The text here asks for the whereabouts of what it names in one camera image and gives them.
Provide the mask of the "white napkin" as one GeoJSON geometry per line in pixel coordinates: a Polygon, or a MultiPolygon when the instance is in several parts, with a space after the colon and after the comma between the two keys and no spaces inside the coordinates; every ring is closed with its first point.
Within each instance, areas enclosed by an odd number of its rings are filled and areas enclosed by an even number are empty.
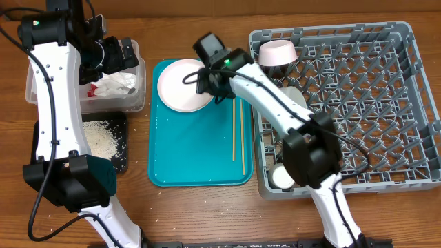
{"type": "Polygon", "coordinates": [[[97,86],[96,96],[113,96],[129,94],[134,90],[136,75],[126,72],[116,72],[114,74],[103,74],[97,82],[91,84],[97,86]]]}

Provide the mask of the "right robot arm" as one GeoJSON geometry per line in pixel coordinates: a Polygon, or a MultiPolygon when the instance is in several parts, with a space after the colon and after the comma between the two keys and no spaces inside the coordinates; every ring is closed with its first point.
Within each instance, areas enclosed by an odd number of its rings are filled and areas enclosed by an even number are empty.
{"type": "Polygon", "coordinates": [[[194,72],[196,93],[208,93],[216,103],[239,97],[270,122],[282,140],[282,164],[295,183],[313,198],[324,227],[326,247],[368,247],[354,221],[344,192],[340,141],[365,149],[339,135],[326,112],[301,107],[274,85],[243,49],[229,51],[209,32],[193,45],[203,62],[194,72]]]}

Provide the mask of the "pink bowl with rice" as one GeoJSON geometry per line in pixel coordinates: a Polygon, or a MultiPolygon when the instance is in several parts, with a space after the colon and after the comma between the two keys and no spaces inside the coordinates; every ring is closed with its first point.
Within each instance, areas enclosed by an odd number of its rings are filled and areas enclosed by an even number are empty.
{"type": "Polygon", "coordinates": [[[262,66],[280,66],[294,62],[298,58],[291,41],[275,40],[259,47],[258,64],[262,66]]]}

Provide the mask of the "red foil wrapper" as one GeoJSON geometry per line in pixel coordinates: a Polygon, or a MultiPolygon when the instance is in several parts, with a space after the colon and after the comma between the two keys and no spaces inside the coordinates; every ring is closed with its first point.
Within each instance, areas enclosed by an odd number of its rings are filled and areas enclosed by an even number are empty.
{"type": "Polygon", "coordinates": [[[95,94],[96,89],[97,89],[97,86],[90,84],[90,89],[88,90],[88,93],[87,93],[88,97],[95,97],[96,96],[96,94],[95,94]]]}

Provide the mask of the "white cup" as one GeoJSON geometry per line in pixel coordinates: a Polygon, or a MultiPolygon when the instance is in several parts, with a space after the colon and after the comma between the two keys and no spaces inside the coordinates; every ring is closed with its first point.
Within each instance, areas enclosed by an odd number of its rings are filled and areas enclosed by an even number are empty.
{"type": "Polygon", "coordinates": [[[294,186],[294,179],[288,174],[282,163],[276,163],[268,173],[269,182],[279,189],[290,189],[294,186]]]}

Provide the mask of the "pink round plate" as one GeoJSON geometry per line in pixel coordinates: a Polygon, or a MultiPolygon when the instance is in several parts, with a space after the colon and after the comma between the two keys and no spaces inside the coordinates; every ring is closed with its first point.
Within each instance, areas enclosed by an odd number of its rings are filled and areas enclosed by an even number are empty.
{"type": "Polygon", "coordinates": [[[177,112],[195,112],[213,99],[208,93],[198,94],[196,84],[184,84],[183,78],[203,68],[196,59],[181,59],[168,65],[160,74],[157,90],[162,102],[177,112]]]}

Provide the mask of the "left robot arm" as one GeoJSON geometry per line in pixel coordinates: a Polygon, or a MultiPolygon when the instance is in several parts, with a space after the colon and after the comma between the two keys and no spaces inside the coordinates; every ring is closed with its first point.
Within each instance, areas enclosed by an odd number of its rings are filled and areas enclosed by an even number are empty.
{"type": "Polygon", "coordinates": [[[86,19],[83,7],[65,0],[23,9],[12,42],[30,60],[39,114],[37,147],[23,177],[38,199],[87,220],[108,247],[149,247],[116,197],[113,164],[90,151],[79,96],[80,86],[135,68],[139,59],[129,38],[107,37],[103,17],[86,19]]]}

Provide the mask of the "grey-white bowl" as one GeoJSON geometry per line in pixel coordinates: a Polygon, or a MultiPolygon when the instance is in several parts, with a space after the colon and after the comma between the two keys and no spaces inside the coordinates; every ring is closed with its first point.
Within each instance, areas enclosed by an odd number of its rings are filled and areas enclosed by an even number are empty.
{"type": "Polygon", "coordinates": [[[302,92],[298,90],[296,87],[294,86],[282,87],[280,91],[286,96],[288,96],[296,104],[300,105],[303,108],[307,108],[307,103],[304,96],[302,95],[302,92]]]}

